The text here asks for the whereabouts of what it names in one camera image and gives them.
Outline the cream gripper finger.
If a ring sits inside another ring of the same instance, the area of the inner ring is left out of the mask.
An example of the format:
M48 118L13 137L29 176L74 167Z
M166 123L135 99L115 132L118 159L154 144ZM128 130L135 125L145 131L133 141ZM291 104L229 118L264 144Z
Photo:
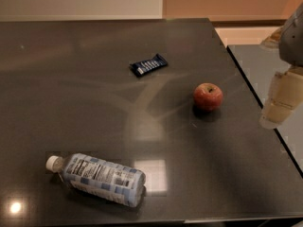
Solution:
M291 66L276 72L261 111L260 125L265 129L280 126L303 102L303 67Z
M277 49L281 37L282 27L276 29L271 35L265 38L261 45L265 48Z

